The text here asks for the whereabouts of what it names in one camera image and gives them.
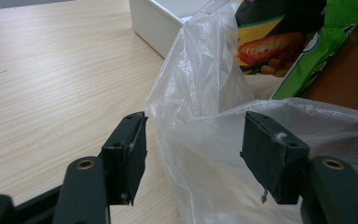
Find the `table surface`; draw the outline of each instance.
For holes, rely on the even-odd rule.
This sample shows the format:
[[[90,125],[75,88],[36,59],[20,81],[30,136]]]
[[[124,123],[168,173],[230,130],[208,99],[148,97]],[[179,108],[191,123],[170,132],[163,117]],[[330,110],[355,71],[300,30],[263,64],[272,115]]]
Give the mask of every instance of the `table surface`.
[[[127,0],[0,9],[0,193],[23,203],[59,186],[66,166],[96,156],[142,110],[163,59],[131,29]],[[135,205],[113,223],[175,223],[156,129]]]

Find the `white plastic bag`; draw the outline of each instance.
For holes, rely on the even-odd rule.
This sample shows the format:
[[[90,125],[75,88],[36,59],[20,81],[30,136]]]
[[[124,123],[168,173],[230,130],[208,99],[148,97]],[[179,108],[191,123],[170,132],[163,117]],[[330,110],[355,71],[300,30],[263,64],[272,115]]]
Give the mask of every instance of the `white plastic bag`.
[[[358,111],[304,99],[255,101],[232,55],[236,4],[211,1],[180,30],[145,104],[172,196],[185,223],[301,223],[277,205],[240,157],[244,113],[271,116],[311,147],[358,172]]]

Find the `cardboard box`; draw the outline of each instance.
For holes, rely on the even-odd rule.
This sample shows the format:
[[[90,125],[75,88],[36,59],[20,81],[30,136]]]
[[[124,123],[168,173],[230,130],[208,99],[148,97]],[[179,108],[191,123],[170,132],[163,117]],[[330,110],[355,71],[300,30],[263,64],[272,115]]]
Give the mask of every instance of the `cardboard box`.
[[[208,0],[130,0],[133,30],[162,57],[182,25]]]

